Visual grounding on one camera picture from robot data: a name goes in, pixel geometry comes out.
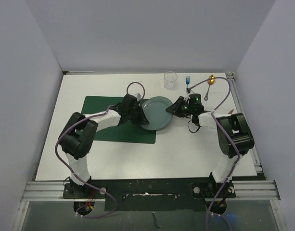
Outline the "clear drinking glass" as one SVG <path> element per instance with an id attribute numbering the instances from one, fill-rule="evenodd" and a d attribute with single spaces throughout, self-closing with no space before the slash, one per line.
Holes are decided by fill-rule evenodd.
<path id="1" fill-rule="evenodd" d="M 177 86 L 178 75 L 173 71 L 164 73 L 164 87 L 167 90 L 174 90 Z"/>

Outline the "dark green placemat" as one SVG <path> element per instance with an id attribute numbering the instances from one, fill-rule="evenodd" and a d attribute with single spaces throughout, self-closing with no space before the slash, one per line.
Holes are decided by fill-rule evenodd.
<path id="1" fill-rule="evenodd" d="M 122 100 L 123 97 L 85 97 L 81 113 L 86 117 L 96 115 L 96 117 L 91 118 L 91 120 L 98 123 L 94 140 L 155 144 L 155 131 L 145 130 L 139 125 L 132 124 L 130 121 L 119 125 L 120 117 L 118 117 L 117 112 L 114 111 L 108 111 L 106 115 L 103 115 L 110 105 L 117 105 L 122 102 Z"/>

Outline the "blue metal fork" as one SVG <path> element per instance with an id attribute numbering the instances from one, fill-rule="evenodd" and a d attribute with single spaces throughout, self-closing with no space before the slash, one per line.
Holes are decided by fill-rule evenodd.
<path id="1" fill-rule="evenodd" d="M 190 84 L 190 76 L 186 76 L 185 83 L 186 83 L 186 86 L 187 86 L 186 89 L 188 89 L 189 88 L 189 84 Z"/>

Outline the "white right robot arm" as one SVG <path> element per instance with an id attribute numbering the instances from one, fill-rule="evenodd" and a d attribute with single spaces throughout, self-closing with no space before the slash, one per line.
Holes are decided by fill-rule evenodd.
<path id="1" fill-rule="evenodd" d="M 207 190 L 211 196 L 218 197 L 225 191 L 226 183 L 232 173 L 255 141 L 244 114 L 219 115 L 204 109 L 200 94 L 190 94 L 186 99 L 179 97 L 166 111 L 177 117 L 188 117 L 199 128 L 211 128 L 217 131 L 218 144 L 222 154 L 217 167 L 211 172 L 214 181 Z"/>

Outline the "iridescent gold spoon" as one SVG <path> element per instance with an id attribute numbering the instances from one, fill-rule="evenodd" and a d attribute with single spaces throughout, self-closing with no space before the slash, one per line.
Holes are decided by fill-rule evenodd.
<path id="1" fill-rule="evenodd" d="M 208 78 L 208 89 L 207 89 L 207 92 L 204 96 L 204 101 L 207 101 L 208 100 L 208 96 L 209 96 L 209 90 L 210 90 L 210 87 L 215 83 L 215 76 L 214 75 L 210 75 L 209 78 Z"/>

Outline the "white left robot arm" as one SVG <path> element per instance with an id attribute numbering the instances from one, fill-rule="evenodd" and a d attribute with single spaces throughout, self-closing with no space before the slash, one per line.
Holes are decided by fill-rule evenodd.
<path id="1" fill-rule="evenodd" d="M 108 106 L 103 112 L 90 115 L 75 112 L 69 118 L 56 146 L 60 145 L 66 154 L 68 162 L 63 161 L 63 163 L 71 172 L 70 184 L 79 197 L 85 198 L 91 192 L 87 154 L 90 152 L 95 134 L 129 121 L 134 125 L 149 123 L 140 100 L 130 94 L 126 94 L 122 102 Z"/>

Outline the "teal ceramic plate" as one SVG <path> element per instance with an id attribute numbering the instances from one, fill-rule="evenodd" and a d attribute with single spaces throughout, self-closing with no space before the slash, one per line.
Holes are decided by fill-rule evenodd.
<path id="1" fill-rule="evenodd" d="M 141 127 L 150 131 L 161 130 L 166 127 L 173 117 L 171 113 L 166 111 L 171 105 L 172 101 L 163 96 L 147 99 L 141 106 L 149 123 L 141 125 Z"/>

